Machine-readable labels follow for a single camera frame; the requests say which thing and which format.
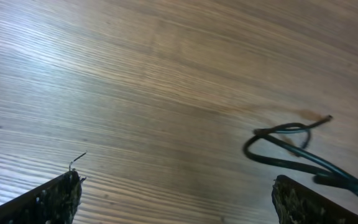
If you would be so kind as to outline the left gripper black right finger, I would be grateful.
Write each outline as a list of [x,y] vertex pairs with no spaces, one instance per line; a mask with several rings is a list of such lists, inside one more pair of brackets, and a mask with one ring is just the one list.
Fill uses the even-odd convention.
[[357,214],[285,175],[275,179],[272,202],[280,224],[358,224]]

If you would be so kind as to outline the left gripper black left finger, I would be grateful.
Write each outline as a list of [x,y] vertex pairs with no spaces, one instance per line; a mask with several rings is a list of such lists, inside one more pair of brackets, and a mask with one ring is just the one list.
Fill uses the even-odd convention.
[[0,205],[0,223],[72,224],[85,180],[69,170]]

